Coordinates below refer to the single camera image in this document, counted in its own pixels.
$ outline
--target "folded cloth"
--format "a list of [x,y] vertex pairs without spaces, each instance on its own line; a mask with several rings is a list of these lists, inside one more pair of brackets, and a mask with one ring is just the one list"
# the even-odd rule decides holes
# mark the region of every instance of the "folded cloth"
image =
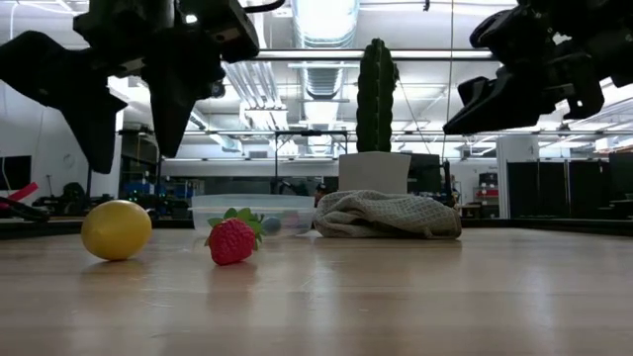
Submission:
[[459,214],[430,198],[375,191],[337,192],[318,202],[315,228],[325,237],[457,238]]

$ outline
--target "clear plastic bin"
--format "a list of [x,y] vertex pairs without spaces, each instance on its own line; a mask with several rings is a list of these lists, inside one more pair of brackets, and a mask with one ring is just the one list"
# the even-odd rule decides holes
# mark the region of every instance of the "clear plastic bin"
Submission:
[[210,218],[222,218],[230,208],[240,210],[250,208],[255,214],[263,214],[264,225],[267,220],[277,219],[281,228],[274,229],[274,233],[281,235],[295,235],[310,230],[315,214],[315,198],[267,194],[221,194],[198,196],[192,198],[194,227],[201,236],[209,236]]

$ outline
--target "wooden table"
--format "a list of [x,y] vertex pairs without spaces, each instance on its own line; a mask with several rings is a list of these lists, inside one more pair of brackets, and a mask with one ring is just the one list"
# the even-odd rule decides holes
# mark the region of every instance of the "wooden table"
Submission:
[[0,241],[0,355],[633,354],[627,238],[269,238],[216,267],[193,233],[123,263],[76,235]]

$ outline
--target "ceiling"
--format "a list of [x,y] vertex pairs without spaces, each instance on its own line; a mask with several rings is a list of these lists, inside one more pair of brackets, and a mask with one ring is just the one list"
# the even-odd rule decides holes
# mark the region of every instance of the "ceiling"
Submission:
[[[342,0],[298,0],[320,1],[323,6]],[[454,8],[449,0],[431,0],[429,12],[422,11],[423,1],[361,0],[357,19],[356,34],[351,47],[363,48],[373,38],[381,38],[391,49],[441,49],[470,48],[470,33],[489,15],[514,6],[513,0],[456,0]],[[72,31],[72,12],[87,11],[86,1],[72,0],[23,0],[22,5],[14,2],[0,3],[0,37],[9,39],[25,30],[44,32],[61,44],[80,48],[86,43]],[[288,8],[265,14],[260,37],[269,48],[283,49],[296,47],[292,11]],[[290,68],[299,64],[293,62],[272,62],[274,80],[282,102],[287,107],[287,122],[290,127],[300,128],[306,119],[305,93],[301,86],[301,70]],[[355,127],[356,99],[355,83],[358,77],[357,64],[349,62],[343,75],[342,94],[335,111],[335,120],[328,122],[331,130]],[[447,118],[456,114],[462,103],[456,85],[476,76],[494,77],[499,64],[496,62],[399,62],[402,86],[395,93],[394,124],[397,131],[415,130],[413,119],[420,128],[438,131]],[[197,110],[204,120],[215,128],[242,130],[239,119],[240,99],[226,80],[226,95],[222,99],[208,99],[197,104]],[[128,88],[126,93],[130,107],[126,121],[151,124],[148,106],[149,96],[143,87]],[[632,97],[629,92],[620,92],[619,97]],[[579,130],[594,130],[608,123],[630,121],[630,108],[622,107],[597,120],[586,122]],[[541,118],[538,128],[555,129],[562,113]]]

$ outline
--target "plant pot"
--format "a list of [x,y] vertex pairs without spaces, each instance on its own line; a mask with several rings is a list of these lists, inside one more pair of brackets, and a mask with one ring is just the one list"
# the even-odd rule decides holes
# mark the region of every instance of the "plant pot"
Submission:
[[406,194],[411,157],[387,152],[343,154],[338,164],[340,191],[373,190],[384,194]]

